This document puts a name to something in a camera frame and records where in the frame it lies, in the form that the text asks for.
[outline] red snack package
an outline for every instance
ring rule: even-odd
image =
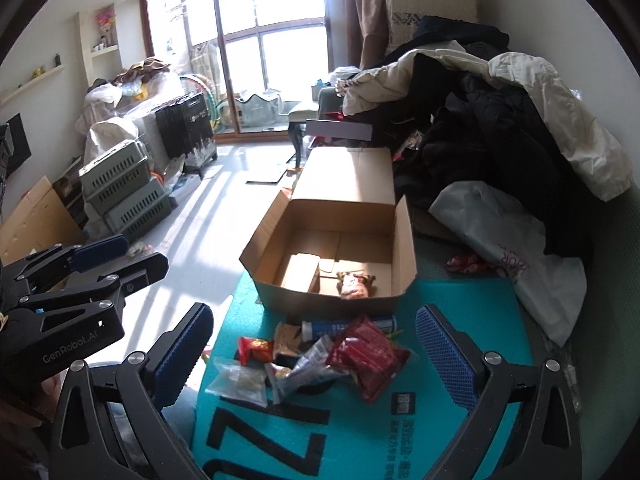
[[[362,397],[373,404],[409,355],[408,350],[392,348],[367,316],[359,316],[336,338],[326,364],[353,372]]]
[[[239,337],[238,360],[240,364],[247,366],[251,359],[261,363],[270,363],[273,359],[273,341],[255,337]]]
[[[476,272],[483,272],[484,270],[493,269],[493,266],[484,261],[480,256],[475,253],[460,254],[454,256],[446,264],[444,268],[449,272],[461,272],[462,274],[475,274]]]

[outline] sliding glass door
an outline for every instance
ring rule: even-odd
[[[328,78],[324,0],[141,0],[141,6],[148,55],[206,81],[220,138],[286,136],[289,111],[311,101],[311,87]]]

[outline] metal screw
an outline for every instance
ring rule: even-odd
[[[84,361],[82,361],[82,359],[78,359],[77,361],[73,361],[71,363],[71,366],[69,367],[69,369],[72,372],[79,372],[83,368],[84,368]]]
[[[499,365],[502,362],[502,357],[497,352],[487,352],[484,360],[491,365]]]
[[[560,370],[560,363],[555,359],[549,359],[549,361],[546,362],[546,367],[552,372],[557,372]]]
[[[129,361],[129,363],[132,365],[140,364],[144,360],[145,355],[142,352],[133,352],[133,354],[131,354],[127,359],[127,361]]]

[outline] blue can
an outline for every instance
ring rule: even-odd
[[[371,317],[370,320],[385,334],[391,334],[398,328],[396,316],[377,316]],[[302,341],[317,341],[323,335],[328,335],[334,339],[347,328],[350,322],[351,321],[303,321]]]

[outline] chair leg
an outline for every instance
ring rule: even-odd
[[[300,128],[300,123],[289,123],[287,133],[296,150],[296,168],[299,168],[302,160],[302,128]]]

